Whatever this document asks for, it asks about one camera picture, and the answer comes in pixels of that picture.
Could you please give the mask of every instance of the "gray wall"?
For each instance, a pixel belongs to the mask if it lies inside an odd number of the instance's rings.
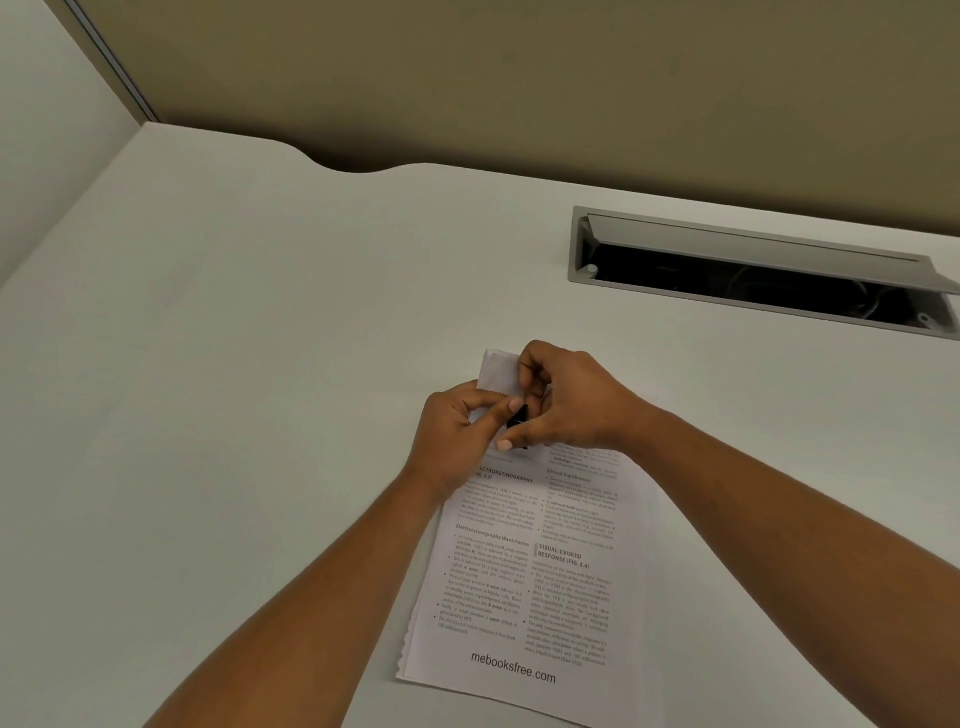
[[[137,128],[42,0],[4,0],[0,284]]]

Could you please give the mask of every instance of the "white desk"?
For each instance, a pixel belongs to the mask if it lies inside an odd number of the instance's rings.
[[[148,126],[0,289],[0,723],[140,724],[387,484],[427,394],[532,337],[960,564],[960,345],[570,283],[575,205],[960,277],[935,235]],[[348,725],[556,725],[394,682],[431,535]],[[867,724],[672,506],[663,570],[668,725]]]

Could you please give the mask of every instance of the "person's right hand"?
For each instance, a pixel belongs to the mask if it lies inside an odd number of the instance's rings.
[[[530,342],[520,355],[520,386],[530,420],[507,430],[499,450],[553,443],[623,449],[631,431],[656,409],[588,353],[543,341]]]

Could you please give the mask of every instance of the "finger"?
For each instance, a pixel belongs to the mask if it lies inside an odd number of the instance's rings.
[[[535,395],[527,395],[524,401],[526,401],[527,407],[529,408],[530,416],[527,419],[534,420],[540,415],[545,415],[550,410],[550,407],[553,406],[553,389],[548,389],[542,398]]]
[[[537,395],[526,395],[523,402],[527,405],[528,420],[533,420],[543,414],[543,400]]]
[[[474,409],[480,409],[480,407],[493,407],[507,399],[506,395],[486,389],[461,389],[453,394],[456,395],[454,406],[461,411],[466,410],[468,413]]]
[[[522,406],[523,400],[519,397],[505,398],[504,401],[491,407],[490,412],[473,423],[471,429],[475,429],[477,434],[483,437],[484,442],[489,445],[490,440],[496,437],[496,433],[500,431],[500,427],[509,422],[510,418],[519,412]]]
[[[524,392],[529,392],[538,378],[547,384],[553,380],[552,362],[563,351],[545,341],[531,341],[524,347],[520,355],[520,386]]]
[[[552,444],[557,441],[557,435],[556,423],[552,417],[537,417],[504,432],[496,448],[503,452],[514,448],[529,448],[531,445]]]
[[[458,384],[455,387],[450,387],[446,391],[447,392],[463,392],[464,390],[467,390],[467,389],[476,389],[476,388],[477,388],[477,380],[471,379],[470,381],[465,381],[463,384]]]

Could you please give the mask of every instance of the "printed page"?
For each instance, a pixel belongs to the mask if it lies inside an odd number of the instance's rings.
[[[656,724],[657,493],[615,452],[489,450],[444,507],[397,677],[591,728]]]

